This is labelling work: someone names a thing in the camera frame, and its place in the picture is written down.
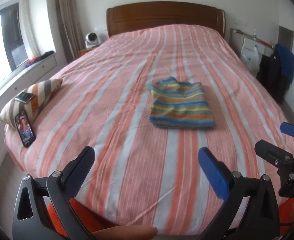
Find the person's left hand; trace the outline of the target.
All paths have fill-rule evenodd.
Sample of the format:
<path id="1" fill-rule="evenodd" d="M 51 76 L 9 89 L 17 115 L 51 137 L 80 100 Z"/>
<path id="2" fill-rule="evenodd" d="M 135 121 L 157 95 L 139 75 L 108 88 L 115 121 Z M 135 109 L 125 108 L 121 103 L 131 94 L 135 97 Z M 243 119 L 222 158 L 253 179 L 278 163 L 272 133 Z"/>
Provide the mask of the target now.
<path id="1" fill-rule="evenodd" d="M 108 229 L 92 232 L 91 234 L 96 239 L 153 239 L 158 233 L 158 229 L 154 226 L 148 225 L 134 225 L 134 226 L 114 226 Z"/>

